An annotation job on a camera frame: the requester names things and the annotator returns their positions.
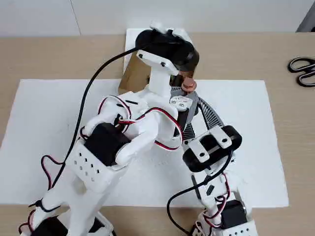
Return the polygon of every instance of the brown cardboard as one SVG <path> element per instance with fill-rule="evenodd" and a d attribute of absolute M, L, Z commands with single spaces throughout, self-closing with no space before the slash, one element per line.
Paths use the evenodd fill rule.
<path fill-rule="evenodd" d="M 148 83 L 150 73 L 151 67 L 142 62 L 137 57 L 137 52 L 134 52 L 119 84 L 118 93 L 138 92 L 144 89 Z"/>

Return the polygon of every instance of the white plastic part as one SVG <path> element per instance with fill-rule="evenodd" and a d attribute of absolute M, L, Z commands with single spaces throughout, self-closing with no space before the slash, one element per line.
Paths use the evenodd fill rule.
<path fill-rule="evenodd" d="M 126 170 L 127 168 L 113 170 L 102 165 L 86 150 L 83 141 L 78 140 L 66 161 L 60 179 L 55 187 L 44 195 L 42 204 L 45 209 L 68 205 L 70 220 L 67 236 L 86 235 L 100 207 Z M 46 213 L 37 207 L 33 215 L 33 228 L 53 213 Z"/>
<path fill-rule="evenodd" d="M 201 144 L 200 139 L 197 138 L 191 141 L 188 146 L 192 150 L 192 152 L 196 155 L 200 162 L 205 162 L 209 160 L 210 156 L 204 146 Z"/>
<path fill-rule="evenodd" d="M 192 99 L 183 96 L 174 96 L 169 103 L 175 106 L 179 112 L 183 112 L 191 107 Z"/>
<path fill-rule="evenodd" d="M 196 139 L 191 140 L 188 145 L 183 146 L 184 151 L 186 151 L 188 148 L 191 148 L 192 152 L 196 155 L 200 162 L 205 162 L 209 160 L 209 153 L 200 143 L 200 140 L 208 134 L 213 135 L 222 148 L 228 148 L 232 145 L 230 137 L 218 125 L 216 125 Z"/>
<path fill-rule="evenodd" d="M 232 145 L 231 138 L 218 125 L 211 128 L 209 132 L 213 135 L 221 148 L 225 149 Z"/>
<path fill-rule="evenodd" d="M 171 86 L 169 80 L 171 75 L 178 75 L 179 71 L 174 64 L 166 59 L 152 53 L 139 50 L 137 56 L 151 67 L 148 89 L 160 97 L 170 99 Z"/>
<path fill-rule="evenodd" d="M 144 61 L 153 67 L 150 84 L 138 93 L 122 94 L 118 100 L 127 104 L 131 112 L 131 119 L 137 119 L 152 107 L 162 108 L 174 119 L 177 119 L 178 111 L 169 103 L 169 78 L 170 75 L 178 74 L 178 70 L 169 60 L 146 52 L 143 52 L 143 55 Z M 103 122 L 114 124 L 117 114 L 121 114 L 123 118 L 129 118 L 130 112 L 126 108 L 117 106 L 117 103 L 116 99 L 106 99 L 99 109 L 99 114 L 88 122 L 83 133 L 91 135 L 95 127 Z M 112 167 L 103 165 L 84 146 L 84 140 L 78 140 L 66 161 L 65 169 L 57 184 L 42 198 L 43 207 L 53 209 L 62 204 L 69 206 L 70 210 L 59 216 L 59 219 L 68 228 L 67 236 L 108 235 L 112 229 L 110 223 L 107 224 L 109 227 L 88 234 L 104 201 L 125 174 L 132 159 L 139 152 L 149 150 L 155 140 L 162 141 L 165 145 L 180 145 L 178 137 L 173 137 L 174 130 L 175 123 L 164 114 L 160 112 L 145 114 L 142 119 L 126 129 L 125 135 L 131 139 L 131 142 L 117 152 L 115 160 L 117 165 Z M 40 207 L 36 207 L 31 222 L 32 227 L 36 229 L 44 219 L 54 213 L 54 211 L 47 213 Z"/>
<path fill-rule="evenodd" d="M 82 140 L 77 141 L 66 164 L 84 182 L 86 188 L 96 193 L 104 192 L 117 174 L 98 160 Z"/>
<path fill-rule="evenodd" d="M 255 222 L 253 220 L 242 225 L 234 226 L 232 228 L 212 229 L 211 236 L 258 236 Z"/>
<path fill-rule="evenodd" d="M 205 172 L 193 173 L 193 175 L 197 183 L 202 182 L 206 177 Z M 228 201 L 231 199 L 236 199 L 240 201 L 245 208 L 247 220 L 249 222 L 252 221 L 252 206 L 247 196 L 245 182 L 234 172 L 225 171 L 225 175 L 227 177 L 227 181 L 228 181 L 229 188 L 231 191 L 231 198 L 228 199 Z M 210 185 L 214 186 L 214 188 L 211 194 L 208 195 L 207 191 Z M 198 190 L 200 194 L 200 202 L 205 206 L 206 210 L 208 211 L 208 215 L 212 216 L 215 213 L 217 213 L 218 206 L 217 206 L 215 197 L 224 196 L 227 194 L 224 176 L 215 178 L 214 180 L 210 181 L 208 184 L 199 187 Z M 209 225 L 207 224 L 207 222 L 205 222 L 203 217 L 198 218 L 198 221 L 200 221 L 200 223 L 202 224 L 202 228 L 204 229 L 204 232 L 207 232 L 210 230 Z M 221 223 L 221 215 L 219 214 L 217 217 L 212 219 L 211 222 L 213 224 L 219 225 Z"/>
<path fill-rule="evenodd" d="M 174 29 L 173 30 L 173 33 L 172 33 L 174 36 L 177 36 L 177 37 L 180 37 L 181 39 L 185 40 L 185 41 L 188 41 L 189 43 L 192 44 L 192 40 L 191 38 L 189 37 L 189 35 L 187 34 L 186 30 L 184 29 Z"/>
<path fill-rule="evenodd" d="M 156 30 L 160 33 L 166 33 L 167 32 L 167 28 L 165 28 L 162 23 L 160 22 L 156 22 L 156 21 L 152 21 L 150 24 L 150 28 L 153 30 Z"/>

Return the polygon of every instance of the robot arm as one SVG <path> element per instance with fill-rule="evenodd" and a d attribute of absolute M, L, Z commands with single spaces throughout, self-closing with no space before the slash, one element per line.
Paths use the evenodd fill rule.
<path fill-rule="evenodd" d="M 82 129 L 56 185 L 36 202 L 21 235 L 115 236 L 112 224 L 99 209 L 139 153 L 151 149 L 153 144 L 175 150 L 184 141 L 183 160 L 193 172 L 194 183 L 201 183 L 227 162 L 228 152 L 239 147 L 241 138 L 231 126 L 213 125 L 202 136 L 194 137 L 190 123 L 200 102 L 193 92 L 195 85 L 193 89 L 185 85 L 172 90 L 170 76 L 193 71 L 199 54 L 180 30 L 164 30 L 160 26 L 153 29 L 145 30 L 136 40 L 138 48 L 143 48 L 137 56 L 152 67 L 149 84 L 138 93 L 104 98 L 98 115 Z M 141 46 L 152 40 L 158 43 Z M 225 176 L 226 179 L 214 178 L 196 188 L 206 211 L 200 214 L 192 235 L 199 235 L 199 229 L 207 236 L 230 236 L 235 227 L 255 231 L 241 184 L 234 184 L 236 177 L 232 174 Z M 230 192 L 237 203 L 227 201 Z M 231 202 L 246 220 L 230 223 L 230 215 L 235 211 Z M 61 204 L 68 205 L 69 210 L 51 217 Z"/>

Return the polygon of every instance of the black cable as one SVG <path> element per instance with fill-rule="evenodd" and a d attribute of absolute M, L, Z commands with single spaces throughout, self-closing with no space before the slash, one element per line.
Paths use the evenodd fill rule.
<path fill-rule="evenodd" d="M 55 180 L 54 180 L 54 183 L 52 185 L 52 187 L 54 187 L 58 181 L 58 179 L 60 178 L 64 168 L 65 168 L 65 161 L 68 159 L 72 149 L 73 149 L 73 146 L 76 142 L 76 138 L 77 138 L 77 135 L 78 135 L 78 131 L 79 131 L 79 127 L 80 127 L 80 123 L 81 123 L 81 118 L 82 118 L 82 113 L 83 113 L 83 109 L 84 109 L 84 104 L 85 104 L 85 100 L 87 98 L 87 95 L 88 95 L 88 92 L 90 90 L 90 87 L 92 85 L 92 83 L 94 82 L 94 80 L 96 79 L 96 77 L 99 75 L 99 73 L 106 67 L 108 66 L 110 63 L 112 63 L 113 61 L 119 59 L 119 58 L 122 58 L 130 53 L 133 53 L 133 52 L 136 52 L 140 49 L 144 49 L 146 46 L 142 46 L 142 47 L 134 47 L 128 51 L 125 51 L 123 53 L 120 53 L 119 55 L 117 56 L 114 56 L 113 58 L 109 59 L 108 61 L 106 61 L 103 65 L 100 66 L 100 68 L 95 72 L 95 74 L 92 76 L 92 78 L 90 79 L 87 87 L 85 88 L 84 90 L 84 93 L 83 93 L 83 96 L 82 96 L 82 100 L 81 100 L 81 106 L 80 106 L 80 111 L 79 111 L 79 115 L 78 115 L 78 119 L 77 119 L 77 123 L 76 123 L 76 126 L 75 126 L 75 129 L 74 129 L 74 133 L 73 133 L 73 137 L 72 137 L 72 141 L 71 141 L 71 144 L 70 144 L 70 147 L 69 147 L 69 150 L 68 150 L 68 153 L 67 155 L 65 156 L 65 159 L 63 161 L 63 165 L 61 166 Z"/>
<path fill-rule="evenodd" d="M 203 120 L 205 121 L 205 124 L 206 124 L 206 126 L 207 126 L 207 130 L 209 130 L 209 129 L 210 129 L 210 126 L 209 126 L 209 124 L 208 124 L 208 122 L 207 122 L 206 115 L 205 115 L 205 113 L 203 112 L 203 109 L 202 109 L 201 104 L 200 104 L 199 102 L 197 103 L 197 107 L 198 107 L 198 108 L 200 109 L 200 111 L 201 111 Z"/>
<path fill-rule="evenodd" d="M 173 217 L 172 217 L 172 215 L 171 215 L 171 212 L 170 212 L 170 205 L 171 205 L 171 202 L 172 202 L 175 198 L 177 198 L 177 197 L 179 197 L 179 196 L 181 196 L 181 195 L 183 195 L 183 194 L 185 194 L 185 193 L 187 193 L 187 192 L 190 192 L 190 191 L 192 191 L 192 190 L 195 190 L 195 189 L 197 189 L 197 188 L 199 188 L 199 187 L 201 187 L 201 186 L 203 186 L 203 185 L 206 185 L 206 184 L 209 183 L 211 180 L 213 180 L 213 179 L 215 179 L 216 177 L 218 177 L 219 175 L 221 175 L 221 174 L 224 172 L 224 170 L 226 169 L 226 167 L 228 166 L 228 164 L 230 163 L 230 160 L 231 160 L 231 158 L 232 158 L 232 155 L 233 155 L 233 150 L 231 150 L 231 152 L 229 153 L 229 155 L 228 155 L 228 157 L 227 157 L 227 160 L 226 160 L 225 164 L 222 166 L 222 168 L 221 168 L 218 172 L 216 172 L 213 176 L 210 176 L 209 178 L 206 178 L 204 181 L 202 181 L 201 183 L 199 183 L 199 184 L 197 184 L 197 185 L 194 185 L 193 187 L 190 187 L 190 188 L 187 188 L 187 189 L 185 189 L 185 190 L 183 190 L 183 191 L 178 192 L 177 194 L 173 195 L 173 196 L 168 200 L 167 205 L 166 205 L 166 211 L 167 211 L 167 215 L 168 215 L 169 219 L 172 221 L 172 223 L 173 223 L 178 229 L 180 229 L 180 230 L 181 230 L 182 232 L 184 232 L 186 235 L 189 235 L 190 232 L 187 231 L 187 230 L 185 230 L 183 227 L 181 227 L 181 226 L 173 219 Z"/>

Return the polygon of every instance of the red wire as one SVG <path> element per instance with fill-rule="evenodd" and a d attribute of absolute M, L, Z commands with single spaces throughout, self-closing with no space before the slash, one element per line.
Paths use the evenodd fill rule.
<path fill-rule="evenodd" d="M 26 225 L 28 226 L 29 224 L 27 222 L 25 222 L 25 223 L 23 223 L 22 225 L 19 226 L 19 234 L 22 233 L 22 227 L 26 226 Z"/>
<path fill-rule="evenodd" d="M 98 115 L 100 114 L 100 111 L 102 110 L 102 106 L 103 106 L 106 99 L 107 99 L 107 97 L 104 98 L 103 101 L 100 103 L 99 108 L 98 108 L 98 113 L 97 113 Z"/>
<path fill-rule="evenodd" d="M 82 137 L 82 139 L 84 139 L 84 140 L 86 140 L 86 139 L 88 139 L 88 135 L 85 135 L 84 133 L 83 133 L 83 129 L 85 128 L 85 126 L 83 126 L 81 129 L 80 129 L 80 136 Z"/>
<path fill-rule="evenodd" d="M 28 226 L 29 226 L 29 229 L 30 229 L 31 233 L 34 232 L 34 229 L 33 229 L 33 227 L 31 226 L 31 216 L 34 214 L 34 212 L 35 212 L 35 210 L 32 210 L 32 211 L 30 212 L 30 214 L 29 214 L 29 217 L 28 217 Z"/>
<path fill-rule="evenodd" d="M 41 164 L 41 166 L 42 166 L 42 168 L 43 168 L 43 171 L 44 171 L 45 175 L 46 175 L 47 178 L 48 178 L 48 190 L 50 190 L 51 187 L 52 187 L 52 181 L 51 181 L 50 174 L 49 174 L 49 172 L 47 171 L 47 169 L 46 169 L 46 167 L 45 167 L 45 163 L 44 163 L 45 158 L 48 158 L 49 160 L 51 160 L 51 161 L 52 161 L 54 164 L 56 164 L 56 165 L 62 165 L 63 162 L 58 162 L 58 161 L 56 161 L 56 160 L 55 160 L 53 157 L 51 157 L 50 155 L 44 155 L 44 156 L 41 158 L 41 160 L 40 160 L 40 164 Z"/>
<path fill-rule="evenodd" d="M 168 146 L 164 145 L 163 143 L 160 143 L 160 142 L 157 141 L 157 140 L 155 140 L 154 143 L 155 143 L 156 145 L 159 145 L 159 146 L 161 146 L 162 148 L 165 148 L 165 149 L 170 150 L 170 151 L 174 151 L 174 150 L 178 149 L 178 147 L 168 147 Z"/>
<path fill-rule="evenodd" d="M 227 181 L 227 176 L 225 173 L 223 173 L 223 176 L 225 178 L 225 186 L 226 186 L 226 191 L 227 191 L 227 197 L 225 196 L 220 196 L 220 198 L 222 198 L 223 200 L 220 201 L 220 200 L 217 200 L 219 202 L 226 202 L 227 199 L 230 197 L 231 195 L 231 189 L 230 189 L 230 186 L 228 184 L 228 181 Z M 224 207 L 225 207 L 226 203 L 225 204 L 222 204 L 222 207 L 217 211 L 217 213 L 215 213 L 213 216 L 206 216 L 204 215 L 204 220 L 213 228 L 218 228 L 219 226 L 216 226 L 214 224 L 212 224 L 209 220 L 210 219 L 214 219 L 215 217 L 217 217 L 219 214 L 221 214 L 221 212 L 223 211 Z"/>
<path fill-rule="evenodd" d="M 130 119 L 131 118 L 131 110 L 130 110 L 129 106 L 123 100 L 121 100 L 119 97 L 114 96 L 114 95 L 111 95 L 111 97 L 118 99 L 121 103 L 123 103 L 124 106 L 126 106 L 128 113 L 129 113 L 129 119 Z M 109 98 L 109 97 L 104 98 L 103 101 L 101 102 L 101 104 L 98 108 L 98 113 L 97 113 L 98 115 L 100 114 L 100 111 L 102 110 L 102 106 L 104 105 L 104 102 L 107 98 Z"/>

